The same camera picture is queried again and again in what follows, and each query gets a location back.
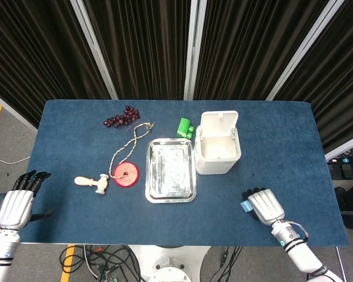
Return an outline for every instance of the curtain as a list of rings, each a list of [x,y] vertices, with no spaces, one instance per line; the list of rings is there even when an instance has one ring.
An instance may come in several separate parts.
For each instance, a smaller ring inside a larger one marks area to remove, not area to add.
[[[119,98],[183,99],[189,0],[85,0]]]
[[[0,98],[36,127],[48,99],[110,99],[68,0],[0,0]]]
[[[353,0],[344,2],[275,99],[311,103],[326,152],[353,138]]]
[[[195,99],[265,99],[328,0],[208,0]]]

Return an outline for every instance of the metal tray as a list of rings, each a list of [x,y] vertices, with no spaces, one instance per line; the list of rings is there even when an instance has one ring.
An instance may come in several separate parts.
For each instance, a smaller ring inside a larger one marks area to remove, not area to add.
[[[145,197],[151,203],[186,203],[196,197],[195,156],[190,140],[150,141],[146,153]]]

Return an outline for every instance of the blue tablecloth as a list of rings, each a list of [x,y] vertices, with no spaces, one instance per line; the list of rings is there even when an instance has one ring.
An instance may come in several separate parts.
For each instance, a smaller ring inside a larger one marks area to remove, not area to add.
[[[107,174],[112,154],[132,138],[126,127],[102,124],[125,105],[138,108],[141,121],[155,123],[130,157],[140,170],[138,183],[123,189],[111,180],[104,196],[76,186],[76,176]],[[149,141],[176,137],[181,117],[197,127],[209,110],[238,111],[240,160],[227,174],[197,175],[197,196],[190,203],[150,203],[145,198]],[[56,210],[29,223],[21,231],[24,242],[276,246],[271,228],[240,206],[242,192],[254,186],[272,189],[285,219],[304,225],[311,245],[348,242],[312,110],[304,102],[52,100],[43,112],[32,169],[52,173],[33,212]]]

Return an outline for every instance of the red disc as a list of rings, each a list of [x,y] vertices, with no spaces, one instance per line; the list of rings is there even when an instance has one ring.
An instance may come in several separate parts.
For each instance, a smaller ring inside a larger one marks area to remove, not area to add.
[[[123,178],[114,178],[117,185],[128,188],[132,185],[136,184],[137,180],[139,180],[140,172],[139,168],[135,166],[133,163],[124,162],[119,164],[114,169],[114,176],[124,176]]]

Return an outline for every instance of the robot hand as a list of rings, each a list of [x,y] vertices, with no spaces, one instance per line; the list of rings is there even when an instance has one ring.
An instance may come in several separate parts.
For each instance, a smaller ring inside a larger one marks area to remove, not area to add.
[[[329,271],[318,258],[313,254],[307,246],[308,233],[303,229],[306,234],[305,239],[301,239],[297,232],[291,226],[296,224],[292,221],[284,221],[284,210],[275,195],[270,189],[247,190],[242,194],[244,202],[243,207],[247,208],[248,212],[253,208],[257,218],[266,225],[272,226],[272,234],[279,241],[280,245],[284,248],[286,253],[292,259],[298,269],[314,277],[309,281],[314,282],[342,282],[342,280]],[[249,201],[252,207],[249,207],[245,202]]]
[[[51,174],[33,170],[21,175],[9,191],[0,209],[0,282],[12,264],[20,229],[31,221],[31,207],[42,182]]]

